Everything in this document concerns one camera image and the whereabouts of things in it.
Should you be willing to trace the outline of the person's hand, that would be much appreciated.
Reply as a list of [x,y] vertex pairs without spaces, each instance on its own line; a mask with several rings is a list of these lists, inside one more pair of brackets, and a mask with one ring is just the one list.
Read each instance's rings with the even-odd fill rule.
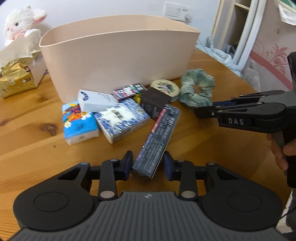
[[267,134],[267,140],[271,141],[271,151],[275,156],[276,165],[283,171],[288,169],[288,163],[284,156],[295,156],[296,154],[296,142],[295,140],[291,141],[283,148],[281,148],[276,141],[273,139],[271,134]]

